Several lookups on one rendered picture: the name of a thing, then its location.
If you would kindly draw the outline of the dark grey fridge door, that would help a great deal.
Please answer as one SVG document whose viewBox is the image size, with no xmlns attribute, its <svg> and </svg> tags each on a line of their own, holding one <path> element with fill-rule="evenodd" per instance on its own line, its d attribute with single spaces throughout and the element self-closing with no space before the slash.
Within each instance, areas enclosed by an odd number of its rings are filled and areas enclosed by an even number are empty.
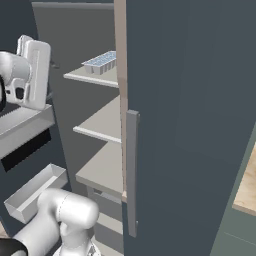
<svg viewBox="0 0 256 256">
<path fill-rule="evenodd" d="M 127 0 L 138 112 L 124 256 L 256 256 L 232 191 L 256 140 L 256 0 Z"/>
</svg>

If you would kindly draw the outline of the dark grey freezer door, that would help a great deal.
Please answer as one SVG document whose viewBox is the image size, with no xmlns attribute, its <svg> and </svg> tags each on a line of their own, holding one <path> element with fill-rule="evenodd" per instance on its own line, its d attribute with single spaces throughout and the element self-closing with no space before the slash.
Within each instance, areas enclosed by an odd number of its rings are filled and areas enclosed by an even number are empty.
<svg viewBox="0 0 256 256">
<path fill-rule="evenodd" d="M 21 35 L 38 38 L 30 0 L 0 0 L 0 51 L 15 53 Z M 24 225 L 9 215 L 4 201 L 50 163 L 67 167 L 58 123 L 0 160 L 0 221 L 10 237 Z"/>
</svg>

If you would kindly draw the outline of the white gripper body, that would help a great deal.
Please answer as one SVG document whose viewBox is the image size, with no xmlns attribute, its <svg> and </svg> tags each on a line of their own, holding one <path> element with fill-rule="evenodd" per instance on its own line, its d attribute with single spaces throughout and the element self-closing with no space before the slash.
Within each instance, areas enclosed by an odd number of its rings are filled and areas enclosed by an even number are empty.
<svg viewBox="0 0 256 256">
<path fill-rule="evenodd" d="M 51 47 L 46 42 L 22 35 L 18 39 L 17 54 L 27 60 L 30 68 L 22 105 L 43 110 L 46 105 Z"/>
</svg>

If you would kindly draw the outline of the grey freezer drawer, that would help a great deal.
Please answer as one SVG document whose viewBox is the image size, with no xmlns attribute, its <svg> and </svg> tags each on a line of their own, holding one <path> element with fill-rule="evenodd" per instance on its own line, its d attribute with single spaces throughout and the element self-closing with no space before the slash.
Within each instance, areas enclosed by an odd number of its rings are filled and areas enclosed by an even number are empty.
<svg viewBox="0 0 256 256">
<path fill-rule="evenodd" d="M 88 197 L 99 206 L 94 226 L 95 240 L 102 245 L 104 256 L 124 256 L 121 200 L 106 192 L 88 187 Z"/>
</svg>

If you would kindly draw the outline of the wooden top dining counter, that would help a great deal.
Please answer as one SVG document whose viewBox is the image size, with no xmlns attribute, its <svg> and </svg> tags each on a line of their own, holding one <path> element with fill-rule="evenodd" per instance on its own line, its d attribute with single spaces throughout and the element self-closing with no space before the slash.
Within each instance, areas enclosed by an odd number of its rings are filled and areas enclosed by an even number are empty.
<svg viewBox="0 0 256 256">
<path fill-rule="evenodd" d="M 210 256 L 256 256 L 256 124 Z"/>
</svg>

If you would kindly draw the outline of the pale blue ice cube tray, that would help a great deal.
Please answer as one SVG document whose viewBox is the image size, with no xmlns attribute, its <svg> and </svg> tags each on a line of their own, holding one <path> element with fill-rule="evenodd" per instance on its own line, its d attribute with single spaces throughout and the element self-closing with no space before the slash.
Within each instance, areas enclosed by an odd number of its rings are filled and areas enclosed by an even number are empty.
<svg viewBox="0 0 256 256">
<path fill-rule="evenodd" d="M 82 63 L 89 74 L 102 75 L 116 66 L 116 52 L 108 51 Z"/>
</svg>

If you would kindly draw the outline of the grey door bin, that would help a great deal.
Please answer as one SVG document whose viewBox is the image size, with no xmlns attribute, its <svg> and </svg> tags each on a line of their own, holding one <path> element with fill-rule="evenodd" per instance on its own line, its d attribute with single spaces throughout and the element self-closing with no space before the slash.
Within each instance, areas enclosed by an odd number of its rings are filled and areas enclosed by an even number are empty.
<svg viewBox="0 0 256 256">
<path fill-rule="evenodd" d="M 48 164 L 32 179 L 4 201 L 9 215 L 23 224 L 27 224 L 37 213 L 37 200 L 47 188 L 62 188 L 68 183 L 65 168 Z"/>
<path fill-rule="evenodd" d="M 20 107 L 0 118 L 0 159 L 55 124 L 53 108 L 42 111 Z"/>
</svg>

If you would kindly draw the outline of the grey freezer shelf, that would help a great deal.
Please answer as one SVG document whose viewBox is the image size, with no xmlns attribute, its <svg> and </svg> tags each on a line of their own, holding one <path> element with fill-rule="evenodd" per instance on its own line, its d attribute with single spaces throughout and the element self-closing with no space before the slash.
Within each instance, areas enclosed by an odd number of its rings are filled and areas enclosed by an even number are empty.
<svg viewBox="0 0 256 256">
<path fill-rule="evenodd" d="M 88 82 L 114 88 L 118 87 L 116 67 L 103 73 L 102 75 L 89 74 L 86 72 L 84 67 L 80 67 L 76 70 L 64 74 L 63 77 L 66 79 Z"/>
<path fill-rule="evenodd" d="M 76 180 L 113 197 L 122 199 L 121 145 L 108 142 L 76 173 Z"/>
<path fill-rule="evenodd" d="M 105 141 L 120 143 L 120 97 L 117 96 L 80 125 L 75 126 L 73 131 Z"/>
</svg>

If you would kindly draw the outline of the grey freezer body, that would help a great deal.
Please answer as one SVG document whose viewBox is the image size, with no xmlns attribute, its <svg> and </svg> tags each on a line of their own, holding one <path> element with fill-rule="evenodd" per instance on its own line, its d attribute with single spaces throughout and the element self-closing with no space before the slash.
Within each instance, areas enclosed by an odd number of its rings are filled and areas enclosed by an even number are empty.
<svg viewBox="0 0 256 256">
<path fill-rule="evenodd" d="M 74 132 L 73 128 L 119 96 L 119 88 L 63 75 L 115 48 L 114 5 L 40 0 L 33 9 L 39 39 L 52 47 L 50 87 L 71 188 L 88 197 L 90 186 L 78 182 L 76 173 L 111 141 Z"/>
</svg>

